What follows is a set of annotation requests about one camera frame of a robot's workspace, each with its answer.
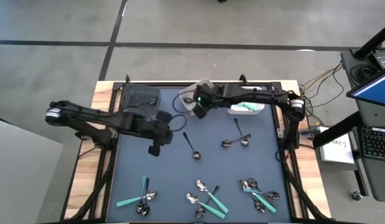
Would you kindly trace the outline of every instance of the white container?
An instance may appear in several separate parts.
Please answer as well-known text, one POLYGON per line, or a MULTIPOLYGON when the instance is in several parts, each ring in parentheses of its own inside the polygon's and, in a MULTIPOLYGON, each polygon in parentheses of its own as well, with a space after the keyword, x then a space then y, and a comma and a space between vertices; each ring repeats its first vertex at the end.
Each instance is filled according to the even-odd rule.
MULTIPOLYGON (((258 86, 241 86, 241 88, 244 88, 246 90, 252 90, 254 88, 257 88, 258 90, 262 90, 262 88, 258 86)), ((232 105, 230 109, 227 109, 227 113, 257 115, 263 109, 264 109, 264 103, 241 102, 241 103, 238 103, 237 105, 232 105)))

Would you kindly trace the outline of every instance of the wheel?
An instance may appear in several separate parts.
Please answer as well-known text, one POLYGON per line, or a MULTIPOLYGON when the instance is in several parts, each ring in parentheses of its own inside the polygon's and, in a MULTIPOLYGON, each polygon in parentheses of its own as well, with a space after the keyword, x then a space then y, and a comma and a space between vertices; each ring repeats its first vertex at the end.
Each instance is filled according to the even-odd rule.
POLYGON ((357 191, 354 191, 354 192, 351 193, 351 197, 354 200, 359 201, 359 200, 361 200, 362 195, 361 195, 361 192, 359 190, 357 190, 357 191))

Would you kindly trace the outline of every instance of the teal spoon handle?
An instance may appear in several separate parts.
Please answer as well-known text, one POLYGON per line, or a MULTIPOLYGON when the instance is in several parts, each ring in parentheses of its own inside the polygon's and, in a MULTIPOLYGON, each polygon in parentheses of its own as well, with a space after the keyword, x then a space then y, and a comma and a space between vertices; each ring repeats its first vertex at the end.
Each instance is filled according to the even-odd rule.
POLYGON ((252 189, 243 189, 243 192, 262 194, 262 192, 260 192, 258 190, 252 190, 252 189))
POLYGON ((207 210, 211 211, 211 213, 217 215, 218 217, 224 219, 225 218, 225 215, 222 214, 221 212, 215 210, 214 208, 210 207, 209 205, 205 205, 204 203, 201 203, 200 204, 201 206, 205 207, 207 210))
POLYGON ((266 199, 260 197, 258 194, 256 193, 253 193, 254 196, 256 196, 257 199, 259 199, 259 201, 261 203, 263 203, 272 213, 275 213, 277 211, 276 208, 274 208, 270 203, 267 202, 266 199))
POLYGON ((140 199, 141 199, 141 197, 136 197, 136 198, 127 199, 127 200, 124 200, 124 201, 121 201, 121 202, 116 202, 116 206, 117 207, 125 206, 125 205, 128 205, 130 203, 137 202, 140 199))
POLYGON ((141 187, 141 196, 144 194, 144 189, 145 189, 145 181, 146 181, 147 177, 146 176, 142 176, 142 187, 141 187))
POLYGON ((212 195, 209 191, 207 191, 211 199, 216 202, 216 204, 222 209, 222 211, 227 214, 228 213, 228 208, 226 208, 214 195, 212 195))

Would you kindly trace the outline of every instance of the wooden board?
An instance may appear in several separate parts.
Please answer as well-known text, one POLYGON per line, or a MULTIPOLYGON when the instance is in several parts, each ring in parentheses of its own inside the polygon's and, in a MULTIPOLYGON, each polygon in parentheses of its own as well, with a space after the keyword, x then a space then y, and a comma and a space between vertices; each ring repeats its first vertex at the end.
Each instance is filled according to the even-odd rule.
MULTIPOLYGON (((133 83, 147 83, 150 81, 141 81, 141 82, 133 82, 133 83)), ((172 82, 183 82, 183 81, 166 81, 167 83, 172 82)), ((213 82, 235 82, 235 81, 213 81, 213 82)), ((296 80, 258 80, 251 81, 253 82, 281 82, 283 90, 293 90, 296 93, 299 93, 299 86, 296 80)), ((91 107, 93 109, 99 109, 103 111, 108 111, 109 102, 112 94, 112 86, 114 81, 101 81, 97 82, 95 93, 93 97, 93 102, 91 107)), ((278 120, 281 127, 283 124, 282 113, 278 109, 278 120)), ((304 119, 299 128, 307 128, 307 119, 304 119)), ((312 146, 312 142, 308 139, 300 139, 300 143, 312 146)), ((81 153, 91 149, 93 147, 93 143, 91 141, 85 141, 81 145, 81 153)), ((308 147, 300 147, 296 150, 297 162, 299 164, 300 176, 302 179, 302 184, 305 192, 311 198, 312 202, 318 207, 318 209, 327 217, 331 217, 330 210, 328 206, 328 201, 325 195, 325 190, 323 188, 321 173, 319 170, 319 166, 317 163, 317 158, 315 157, 315 151, 308 147)), ((70 192, 70 197, 68 201, 67 211, 65 213, 65 218, 70 218, 74 215, 78 209, 83 205, 88 196, 91 194, 94 181, 95 174, 98 165, 98 159, 100 157, 100 149, 95 149, 94 151, 85 154, 80 158, 77 164, 77 169, 75 172, 75 177, 73 180, 72 189, 70 192)), ((294 204, 296 207, 297 217, 302 217, 302 213, 300 210, 299 204, 299 196, 297 192, 292 189, 294 204)), ((99 197, 98 209, 101 210, 102 197, 99 197)))

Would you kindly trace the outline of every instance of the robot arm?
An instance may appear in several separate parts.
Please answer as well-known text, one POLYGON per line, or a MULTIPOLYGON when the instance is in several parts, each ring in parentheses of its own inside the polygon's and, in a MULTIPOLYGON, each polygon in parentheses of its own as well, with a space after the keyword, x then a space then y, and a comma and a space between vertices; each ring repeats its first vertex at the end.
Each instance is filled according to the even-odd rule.
POLYGON ((288 119, 289 125, 284 133, 282 147, 298 148, 298 127, 305 117, 305 101, 293 91, 284 90, 247 90, 239 83, 227 83, 210 87, 207 84, 198 85, 193 93, 197 102, 193 112, 202 119, 207 111, 216 108, 230 108, 241 102, 265 103, 278 106, 288 119))
POLYGON ((69 101, 51 102, 45 120, 53 126, 68 126, 85 136, 92 138, 96 144, 108 144, 112 138, 109 130, 96 129, 87 122, 103 124, 117 132, 140 138, 152 139, 148 153, 159 156, 160 146, 170 144, 173 133, 169 128, 172 115, 159 111, 157 119, 147 120, 139 113, 122 112, 107 113, 76 105, 69 101))

